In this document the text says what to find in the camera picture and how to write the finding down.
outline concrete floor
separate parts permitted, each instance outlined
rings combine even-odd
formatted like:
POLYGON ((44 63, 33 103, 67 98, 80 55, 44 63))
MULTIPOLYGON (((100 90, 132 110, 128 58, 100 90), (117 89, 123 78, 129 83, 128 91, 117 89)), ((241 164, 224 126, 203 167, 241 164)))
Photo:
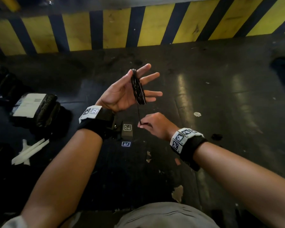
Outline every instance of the concrete floor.
MULTIPOLYGON (((285 36, 262 35, 14 56, 4 65, 36 91, 56 94, 74 116, 64 139, 52 141, 31 158, 35 168, 46 167, 76 131, 78 117, 111 83, 130 68, 150 63, 151 72, 161 76, 146 88, 162 91, 163 97, 141 106, 141 114, 159 111, 178 126, 194 128, 211 142, 285 178, 285 91, 269 67, 279 56, 285 56, 285 36), (196 111, 201 117, 193 115, 196 111), (222 134, 223 139, 212 141, 214 133, 222 134)), ((136 124, 136 107, 118 114, 119 121, 124 119, 136 124)), ((9 124, 1 107, 0 128, 0 141, 9 142, 17 151, 23 138, 34 142, 28 130, 9 124)), ((237 227, 235 209, 242 209, 241 204, 203 170, 194 173, 184 163, 177 166, 175 157, 166 142, 139 128, 134 129, 134 144, 129 150, 106 141, 91 176, 93 185, 88 184, 80 207, 114 211, 173 201, 171 191, 181 184, 182 203, 212 217, 220 211, 221 227, 237 227), (146 162, 146 151, 151 152, 150 163, 146 162)))

